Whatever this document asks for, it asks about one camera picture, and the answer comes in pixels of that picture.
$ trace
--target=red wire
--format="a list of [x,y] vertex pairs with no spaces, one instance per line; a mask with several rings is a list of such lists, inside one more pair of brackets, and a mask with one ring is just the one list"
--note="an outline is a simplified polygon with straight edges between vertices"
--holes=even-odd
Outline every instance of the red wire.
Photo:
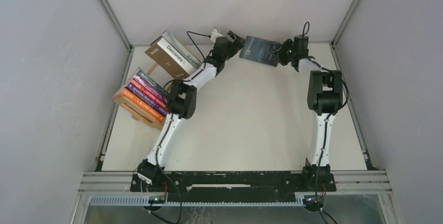
[[321,184],[321,185],[323,186],[323,195],[321,196],[321,198],[323,198],[323,197],[326,196],[326,192],[327,192],[328,190],[326,190],[326,186],[325,186],[324,184]]
[[163,182],[165,184],[165,193],[164,193],[164,197],[166,197],[167,193],[168,193],[168,182]]

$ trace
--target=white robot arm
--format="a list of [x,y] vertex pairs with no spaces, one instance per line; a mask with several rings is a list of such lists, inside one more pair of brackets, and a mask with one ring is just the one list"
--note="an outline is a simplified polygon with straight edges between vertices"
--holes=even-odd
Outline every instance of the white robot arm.
[[[204,64],[186,80],[172,83],[168,101],[168,115],[157,142],[145,160],[137,168],[138,177],[148,184],[156,184],[162,169],[166,166],[170,146],[181,123],[189,119],[195,111],[197,91],[213,79],[224,68],[224,63],[233,57],[244,45],[244,39],[232,32],[228,33],[234,41],[213,31],[211,40],[214,48]],[[313,133],[309,155],[303,174],[306,187],[312,191],[327,185],[328,191],[335,191],[333,175],[329,166],[329,143],[332,123],[337,111],[343,107],[341,72],[320,66],[313,57],[308,56],[308,37],[295,37],[285,41],[275,52],[282,65],[291,65],[298,72],[310,72],[308,108],[313,111]]]
[[228,35],[233,41],[229,41],[217,30],[213,30],[211,40],[214,42],[214,48],[204,60],[203,65],[187,79],[172,82],[168,100],[169,113],[166,115],[165,124],[154,147],[137,167],[138,177],[146,183],[155,183],[155,178],[161,175],[159,170],[166,166],[175,133],[181,123],[194,114],[197,91],[215,78],[223,70],[225,62],[243,48],[244,39],[231,31]]

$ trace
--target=book spine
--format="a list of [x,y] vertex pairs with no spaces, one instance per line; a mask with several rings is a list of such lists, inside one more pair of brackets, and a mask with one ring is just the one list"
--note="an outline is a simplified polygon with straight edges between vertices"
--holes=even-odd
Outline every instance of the book spine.
[[195,67],[195,69],[198,69],[202,65],[200,60],[197,59],[192,53],[190,53],[168,30],[166,30],[162,36],[166,39],[166,41],[169,42],[169,44],[177,49],[177,51],[179,51],[180,54],[183,55],[184,58],[186,58],[186,60],[188,60],[188,62]]
[[185,72],[187,72],[188,74],[194,73],[196,68],[191,65],[191,63],[189,63],[186,58],[184,58],[183,55],[181,55],[180,52],[177,51],[177,49],[169,44],[169,42],[165,38],[162,37],[161,40],[157,42],[157,45],[161,47],[163,51],[168,53],[171,58],[183,68]]
[[153,86],[156,90],[163,92],[164,94],[168,95],[168,92],[163,90],[163,87],[161,85],[159,85],[157,82],[155,82],[155,80],[151,79],[151,77],[149,77],[147,74],[145,74],[144,71],[142,71],[141,69],[138,71],[137,73],[142,79],[144,79],[146,82],[148,82],[149,84],[151,84],[151,86]]
[[140,83],[143,87],[145,87],[148,91],[150,91],[155,97],[157,97],[159,100],[165,101],[168,98],[168,95],[164,95],[161,93],[161,90],[155,89],[154,86],[152,86],[149,82],[147,82],[145,79],[143,79],[138,74],[134,76],[134,79]]
[[138,83],[137,80],[133,79],[133,80],[131,80],[131,83],[134,84],[136,88],[140,89],[144,94],[148,95],[148,97],[153,99],[162,108],[164,108],[165,110],[168,110],[166,104],[162,100],[160,100],[157,97],[155,97],[155,95],[153,95],[148,89],[146,89],[140,83]]
[[148,95],[144,94],[140,89],[135,87],[134,84],[129,83],[127,88],[135,95],[137,95],[141,100],[143,100],[148,106],[155,109],[155,111],[159,112],[161,115],[166,116],[168,114],[168,111],[163,109],[159,104],[155,103],[153,99],[148,97]]
[[123,91],[117,95],[118,96],[126,96],[128,99],[132,100],[135,104],[141,107],[143,110],[148,112],[150,115],[154,116],[159,121],[165,121],[165,117],[161,115],[159,112],[155,111],[152,107],[148,106],[143,100],[139,99],[135,94],[131,93],[128,89],[123,89]]

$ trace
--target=white wire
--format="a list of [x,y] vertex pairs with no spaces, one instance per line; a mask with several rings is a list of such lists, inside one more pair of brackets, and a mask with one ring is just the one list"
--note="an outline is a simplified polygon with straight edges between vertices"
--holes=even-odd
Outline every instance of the white wire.
[[[149,201],[149,199],[151,199],[151,195],[150,195],[150,193],[149,193],[149,191],[148,191],[148,187],[146,187],[146,192],[148,193],[148,196],[149,196],[149,198],[148,198],[148,201]],[[142,209],[143,210],[146,210],[145,209],[145,206],[143,206],[143,187],[142,187],[142,181],[140,180],[140,193],[141,193],[141,201],[140,201],[140,203],[141,203],[141,205],[142,205]]]

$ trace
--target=glass panel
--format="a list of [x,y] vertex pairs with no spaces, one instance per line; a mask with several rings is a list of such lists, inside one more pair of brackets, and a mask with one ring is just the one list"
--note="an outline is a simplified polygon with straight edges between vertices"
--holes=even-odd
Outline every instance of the glass panel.
[[[177,221],[178,207],[163,207],[156,213]],[[340,223],[384,224],[377,195],[329,195],[325,208]],[[180,223],[324,223],[319,213],[302,207],[183,207]],[[90,206],[87,224],[163,223],[139,207]]]

